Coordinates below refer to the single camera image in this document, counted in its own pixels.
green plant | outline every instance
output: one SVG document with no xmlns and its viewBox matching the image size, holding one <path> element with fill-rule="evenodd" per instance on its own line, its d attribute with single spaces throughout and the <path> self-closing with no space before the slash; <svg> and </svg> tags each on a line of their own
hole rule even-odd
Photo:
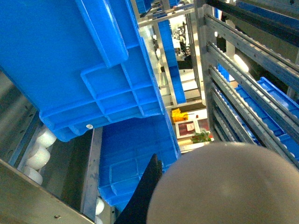
<svg viewBox="0 0 299 224">
<path fill-rule="evenodd" d="M 207 132 L 206 130 L 202 131 L 201 133 L 197 133 L 197 132 L 194 133 L 195 135 L 192 136 L 191 138 L 191 141 L 193 143 L 211 141 L 211 138 L 209 138 L 210 132 Z"/>
</svg>

metal bolt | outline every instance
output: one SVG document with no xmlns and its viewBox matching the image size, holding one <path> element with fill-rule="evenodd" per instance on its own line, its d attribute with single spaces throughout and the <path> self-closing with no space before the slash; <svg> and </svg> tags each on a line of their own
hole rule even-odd
<svg viewBox="0 0 299 224">
<path fill-rule="evenodd" d="M 93 126 L 92 126 L 92 125 L 86 125 L 86 127 L 87 127 L 88 129 L 93 129 Z"/>
</svg>

framed picture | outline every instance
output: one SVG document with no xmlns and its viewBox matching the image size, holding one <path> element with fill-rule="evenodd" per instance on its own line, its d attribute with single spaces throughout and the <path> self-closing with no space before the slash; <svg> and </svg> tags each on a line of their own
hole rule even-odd
<svg viewBox="0 0 299 224">
<path fill-rule="evenodd" d="M 189 138 L 194 135 L 194 132 L 200 133 L 200 126 L 199 124 L 204 124 L 203 128 L 208 129 L 207 121 L 206 123 L 204 121 L 199 120 L 207 120 L 207 119 L 193 119 L 193 120 L 184 120 L 176 122 L 176 133 L 177 133 L 177 139 L 182 138 Z"/>
</svg>

white roller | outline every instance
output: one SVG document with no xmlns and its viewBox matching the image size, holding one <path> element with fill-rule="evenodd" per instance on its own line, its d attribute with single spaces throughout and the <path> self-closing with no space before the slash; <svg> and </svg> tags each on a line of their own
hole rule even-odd
<svg viewBox="0 0 299 224">
<path fill-rule="evenodd" d="M 97 198 L 97 206 L 95 208 L 95 215 L 98 216 L 104 210 L 105 204 L 102 199 Z"/>
<path fill-rule="evenodd" d="M 99 217 L 95 217 L 94 219 L 95 224 L 103 224 L 103 221 Z"/>
<path fill-rule="evenodd" d="M 50 153 L 48 150 L 42 145 L 35 143 L 26 161 L 26 165 L 33 169 L 40 169 L 47 164 L 49 159 Z"/>
<path fill-rule="evenodd" d="M 36 170 L 34 170 L 29 166 L 25 166 L 24 174 L 30 179 L 32 179 L 33 181 L 35 181 L 36 183 L 38 183 L 39 185 L 41 185 L 43 182 L 42 175 L 40 175 Z"/>
<path fill-rule="evenodd" d="M 48 129 L 46 126 L 43 126 L 37 136 L 36 142 L 41 144 L 45 148 L 48 148 L 54 144 L 56 139 L 57 137 L 55 136 L 55 134 L 53 134 L 53 132 L 50 131 L 50 129 Z"/>
</svg>

steel beam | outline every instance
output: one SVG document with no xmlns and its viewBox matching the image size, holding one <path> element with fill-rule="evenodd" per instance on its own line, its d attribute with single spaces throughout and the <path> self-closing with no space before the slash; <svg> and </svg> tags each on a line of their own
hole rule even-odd
<svg viewBox="0 0 299 224">
<path fill-rule="evenodd" d="M 181 12 L 177 12 L 177 13 L 172 13 L 170 15 L 167 15 L 167 16 L 164 16 L 164 17 L 161 17 L 161 18 L 157 18 L 157 19 L 147 19 L 146 21 L 142 21 L 142 22 L 138 23 L 138 25 L 139 25 L 139 27 L 145 27 L 145 26 L 148 26 L 148 25 L 151 25 L 151 24 L 154 25 L 158 22 L 169 20 L 169 19 L 177 17 L 179 15 L 185 15 L 185 14 L 192 13 L 192 12 L 194 12 L 194 8 L 190 8 L 190 9 L 187 9 L 185 11 L 181 11 Z"/>
<path fill-rule="evenodd" d="M 258 29 L 299 47 L 299 31 L 294 28 L 219 0 L 208 0 L 207 3 L 237 19 L 245 21 Z"/>
<path fill-rule="evenodd" d="M 177 106 L 178 103 L 177 103 L 176 95 L 175 95 L 175 92 L 174 92 L 174 88 L 173 88 L 173 84 L 172 84 L 172 80 L 171 80 L 171 76 L 170 76 L 170 72 L 169 72 L 168 63 L 167 63 L 167 60 L 166 60 L 166 54 L 165 54 L 165 51 L 164 51 L 163 42 L 162 42 L 162 38 L 161 38 L 158 23 L 155 23 L 153 25 L 153 29 L 154 29 L 154 32 L 157 36 L 157 42 L 158 42 L 159 49 L 160 49 L 160 52 L 161 52 L 162 63 L 163 63 L 164 69 L 165 69 L 165 75 L 166 75 L 169 90 L 170 90 L 170 93 L 171 93 L 172 103 L 173 103 L 174 106 Z"/>
<path fill-rule="evenodd" d="M 204 4 L 205 1 L 197 0 L 195 1 L 195 14 L 197 19 L 197 34 L 199 40 L 199 51 L 201 57 L 201 68 L 202 68 L 202 76 L 204 82 L 204 90 L 205 95 L 202 95 L 203 104 L 206 105 L 207 115 L 208 115 L 208 123 L 210 129 L 214 127 L 213 124 L 213 99 L 211 94 L 212 89 L 212 80 L 208 71 L 208 65 L 211 63 L 216 66 L 217 62 L 214 59 L 210 59 L 208 57 L 208 51 L 206 47 L 207 40 L 216 42 L 216 37 L 214 35 L 213 30 L 205 25 L 204 15 L 206 13 L 212 14 L 213 8 L 207 4 Z"/>
<path fill-rule="evenodd" d="M 233 29 L 211 15 L 205 15 L 206 24 L 227 41 L 235 45 L 252 60 L 263 66 L 281 81 L 299 92 L 299 66 L 286 60 L 278 53 L 261 45 L 245 34 Z"/>
</svg>

